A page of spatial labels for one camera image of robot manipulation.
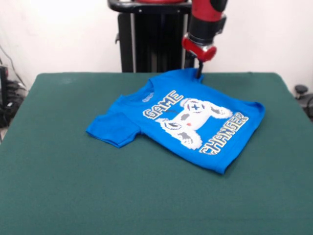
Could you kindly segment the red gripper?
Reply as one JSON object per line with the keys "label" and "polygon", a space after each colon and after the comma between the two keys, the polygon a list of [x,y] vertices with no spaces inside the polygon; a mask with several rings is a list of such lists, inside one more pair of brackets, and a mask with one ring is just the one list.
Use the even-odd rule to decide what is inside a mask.
{"label": "red gripper", "polygon": [[200,79],[203,69],[203,63],[210,61],[216,54],[217,48],[212,45],[199,46],[192,42],[187,36],[182,39],[182,47],[196,56],[199,60],[199,67],[197,69],[196,78]]}

